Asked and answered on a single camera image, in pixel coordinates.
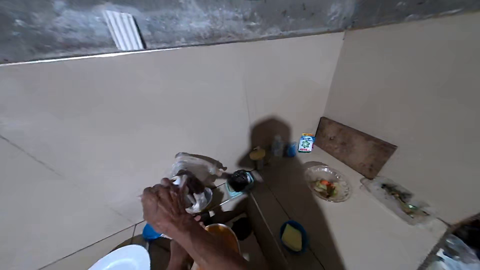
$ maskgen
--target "unfinished concrete ceiling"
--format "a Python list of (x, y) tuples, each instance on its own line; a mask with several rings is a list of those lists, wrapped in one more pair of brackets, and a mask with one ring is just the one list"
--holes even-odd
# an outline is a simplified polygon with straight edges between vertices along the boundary
[(148, 49), (343, 31), (480, 9), (478, 0), (0, 0), (0, 63), (118, 52), (102, 12)]

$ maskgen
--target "wooden cutting board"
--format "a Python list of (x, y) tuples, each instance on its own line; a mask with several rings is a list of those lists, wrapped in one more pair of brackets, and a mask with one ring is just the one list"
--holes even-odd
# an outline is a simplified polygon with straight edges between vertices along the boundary
[(373, 179), (397, 146), (326, 117), (320, 119), (316, 146), (368, 179)]

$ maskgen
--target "ariel detergent box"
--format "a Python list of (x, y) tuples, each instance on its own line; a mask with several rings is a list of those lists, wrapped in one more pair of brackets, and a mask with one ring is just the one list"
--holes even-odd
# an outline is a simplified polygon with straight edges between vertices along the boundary
[(313, 134), (302, 133), (299, 141), (299, 152), (310, 153), (312, 151), (314, 141), (315, 136), (313, 136)]

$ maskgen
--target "hand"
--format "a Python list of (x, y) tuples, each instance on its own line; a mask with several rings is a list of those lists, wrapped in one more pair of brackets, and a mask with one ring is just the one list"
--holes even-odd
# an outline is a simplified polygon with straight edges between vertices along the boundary
[(168, 178), (161, 184), (148, 187), (142, 195), (144, 219), (159, 233), (175, 238), (175, 235), (187, 230), (195, 223), (185, 211), (183, 189), (172, 185)]

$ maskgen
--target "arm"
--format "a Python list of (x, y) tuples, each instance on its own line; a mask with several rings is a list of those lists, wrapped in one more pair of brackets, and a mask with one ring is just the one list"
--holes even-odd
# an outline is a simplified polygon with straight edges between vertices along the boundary
[(247, 269), (240, 254), (218, 241), (185, 212), (183, 192), (170, 185), (168, 179), (162, 179), (162, 183), (144, 190), (145, 220), (156, 231), (177, 241), (203, 269)]
[(192, 258), (175, 240), (170, 241), (170, 261), (167, 270), (187, 270), (192, 267)]

